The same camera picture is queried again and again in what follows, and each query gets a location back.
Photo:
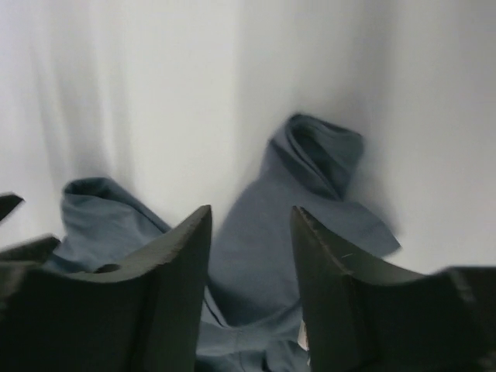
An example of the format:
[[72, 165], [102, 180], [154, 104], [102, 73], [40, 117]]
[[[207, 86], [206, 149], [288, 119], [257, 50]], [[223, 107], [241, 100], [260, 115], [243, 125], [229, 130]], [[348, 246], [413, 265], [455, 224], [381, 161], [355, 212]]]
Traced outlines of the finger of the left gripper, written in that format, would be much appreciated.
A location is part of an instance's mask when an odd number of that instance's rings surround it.
[[51, 235], [40, 236], [25, 242], [8, 246], [1, 252], [3, 261], [32, 261], [44, 264], [60, 245], [60, 240]]
[[15, 193], [5, 193], [0, 195], [0, 221], [3, 221], [23, 202], [24, 199]]

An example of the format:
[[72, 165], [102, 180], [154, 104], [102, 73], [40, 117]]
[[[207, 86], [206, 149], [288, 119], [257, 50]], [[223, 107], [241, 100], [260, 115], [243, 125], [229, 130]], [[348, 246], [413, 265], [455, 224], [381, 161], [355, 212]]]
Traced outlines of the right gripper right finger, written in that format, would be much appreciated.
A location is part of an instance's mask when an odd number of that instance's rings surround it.
[[291, 212], [313, 371], [493, 371], [495, 269], [395, 266]]

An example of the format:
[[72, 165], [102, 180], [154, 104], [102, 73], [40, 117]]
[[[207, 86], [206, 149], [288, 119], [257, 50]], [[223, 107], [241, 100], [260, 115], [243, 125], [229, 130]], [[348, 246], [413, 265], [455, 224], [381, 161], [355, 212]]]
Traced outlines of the grey-blue t shirt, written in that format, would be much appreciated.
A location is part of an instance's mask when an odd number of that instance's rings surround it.
[[[346, 190], [363, 137], [294, 115], [267, 145], [260, 173], [215, 234], [202, 304], [198, 371], [307, 371], [298, 344], [302, 313], [290, 214], [307, 209], [362, 250], [383, 257], [399, 247], [386, 224]], [[66, 235], [46, 262], [59, 273], [113, 264], [169, 227], [114, 180], [68, 183], [61, 203]]]

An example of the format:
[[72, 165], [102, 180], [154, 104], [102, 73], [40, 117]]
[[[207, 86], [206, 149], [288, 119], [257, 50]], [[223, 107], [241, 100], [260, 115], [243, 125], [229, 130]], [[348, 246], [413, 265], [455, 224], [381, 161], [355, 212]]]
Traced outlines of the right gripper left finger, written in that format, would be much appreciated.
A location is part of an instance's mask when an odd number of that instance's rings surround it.
[[194, 370], [211, 236], [203, 205], [94, 272], [1, 262], [1, 369]]

